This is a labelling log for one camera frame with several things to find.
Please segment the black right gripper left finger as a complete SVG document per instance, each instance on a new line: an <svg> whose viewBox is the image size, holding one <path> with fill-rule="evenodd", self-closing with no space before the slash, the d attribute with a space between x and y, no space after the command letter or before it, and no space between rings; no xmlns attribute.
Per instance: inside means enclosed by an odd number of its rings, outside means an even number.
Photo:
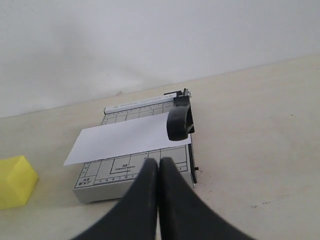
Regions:
<svg viewBox="0 0 320 240"><path fill-rule="evenodd" d="M125 196L75 240L154 240L157 227L158 164L148 158Z"/></svg>

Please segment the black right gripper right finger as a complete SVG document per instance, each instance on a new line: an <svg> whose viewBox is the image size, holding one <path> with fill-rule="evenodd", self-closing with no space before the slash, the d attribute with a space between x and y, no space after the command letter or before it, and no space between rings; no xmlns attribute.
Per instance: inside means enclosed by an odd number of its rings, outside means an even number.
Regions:
<svg viewBox="0 0 320 240"><path fill-rule="evenodd" d="M170 157L159 162L159 220L163 240L239 240L240 232L189 187Z"/></svg>

